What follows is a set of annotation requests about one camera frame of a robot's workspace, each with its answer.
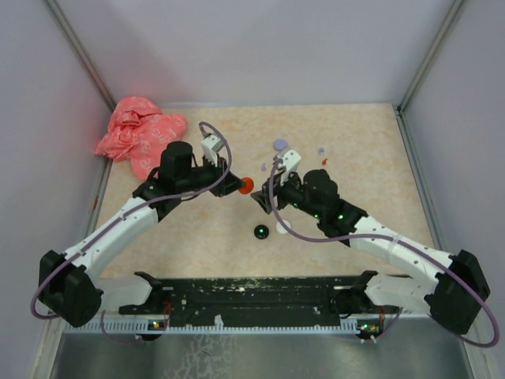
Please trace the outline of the orange earbud charging case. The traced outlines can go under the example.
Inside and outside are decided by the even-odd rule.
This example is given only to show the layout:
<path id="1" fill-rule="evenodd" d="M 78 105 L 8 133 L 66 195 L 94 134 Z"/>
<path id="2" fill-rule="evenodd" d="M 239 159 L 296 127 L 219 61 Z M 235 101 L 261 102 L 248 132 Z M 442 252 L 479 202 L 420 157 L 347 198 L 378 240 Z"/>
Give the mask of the orange earbud charging case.
<path id="1" fill-rule="evenodd" d="M 239 189 L 241 194 L 249 194 L 254 190 L 255 183 L 250 177 L 244 177 L 242 180 L 242 187 Z"/>

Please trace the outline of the black earbud charging case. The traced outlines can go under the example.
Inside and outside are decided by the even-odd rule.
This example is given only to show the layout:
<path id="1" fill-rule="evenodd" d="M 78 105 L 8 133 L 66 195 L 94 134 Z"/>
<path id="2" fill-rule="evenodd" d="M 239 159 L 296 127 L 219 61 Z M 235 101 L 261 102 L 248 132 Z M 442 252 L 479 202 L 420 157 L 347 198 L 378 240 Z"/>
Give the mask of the black earbud charging case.
<path id="1" fill-rule="evenodd" d="M 266 239 L 269 236 L 270 231 L 269 231 L 269 228 L 266 225 L 264 225 L 264 224 L 258 224 L 258 225 L 255 226 L 255 228 L 253 230 L 253 234 L 259 240 L 263 240 L 263 239 Z"/>

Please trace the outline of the white earbud charging case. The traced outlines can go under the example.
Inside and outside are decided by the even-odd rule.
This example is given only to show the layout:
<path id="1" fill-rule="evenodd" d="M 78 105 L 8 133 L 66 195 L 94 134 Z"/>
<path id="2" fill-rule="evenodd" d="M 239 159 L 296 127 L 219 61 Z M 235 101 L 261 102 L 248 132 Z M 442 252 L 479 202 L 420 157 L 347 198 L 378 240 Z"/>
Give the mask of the white earbud charging case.
<path id="1" fill-rule="evenodd" d="M 290 223 L 287 220 L 283 220 L 281 223 L 277 222 L 275 228 L 277 232 L 280 233 L 281 235 L 287 235 L 289 231 L 285 228 L 285 226 L 287 226 L 288 228 L 291 227 Z"/>

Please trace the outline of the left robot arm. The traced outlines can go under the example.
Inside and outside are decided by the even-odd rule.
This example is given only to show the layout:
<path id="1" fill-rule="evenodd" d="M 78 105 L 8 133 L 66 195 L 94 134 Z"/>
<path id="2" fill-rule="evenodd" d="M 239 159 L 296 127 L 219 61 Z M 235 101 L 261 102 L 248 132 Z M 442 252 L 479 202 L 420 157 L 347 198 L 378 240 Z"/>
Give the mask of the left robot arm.
<path id="1" fill-rule="evenodd" d="M 211 192 L 224 197 L 243 187 L 230 172 L 230 158 L 219 155 L 229 145 L 214 134 L 201 142 L 200 166 L 193 165 L 192 145 L 167 145 L 159 167 L 132 194 L 116 215 L 64 253 L 53 250 L 39 262 L 36 300 L 73 327 L 87 324 L 98 312 L 139 306 L 147 313 L 163 307 L 164 294 L 146 274 L 115 280 L 100 278 L 104 269 L 131 242 L 161 222 L 183 198 Z"/>

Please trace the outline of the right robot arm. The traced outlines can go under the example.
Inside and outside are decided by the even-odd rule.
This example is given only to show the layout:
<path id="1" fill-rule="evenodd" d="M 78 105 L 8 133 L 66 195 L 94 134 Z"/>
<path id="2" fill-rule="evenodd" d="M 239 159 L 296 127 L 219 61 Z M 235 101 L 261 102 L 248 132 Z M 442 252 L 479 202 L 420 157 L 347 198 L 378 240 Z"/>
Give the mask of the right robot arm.
<path id="1" fill-rule="evenodd" d="M 343 200 L 323 169 L 304 177 L 276 174 L 251 197 L 267 214 L 290 205 L 315 219 L 324 234 L 321 242 L 342 242 L 402 271 L 401 276 L 363 272 L 352 294 L 353 305 L 361 312 L 376 306 L 414 310 L 462 336 L 481 311 L 490 311 L 486 304 L 490 289 L 473 254 L 432 249 L 384 226 Z"/>

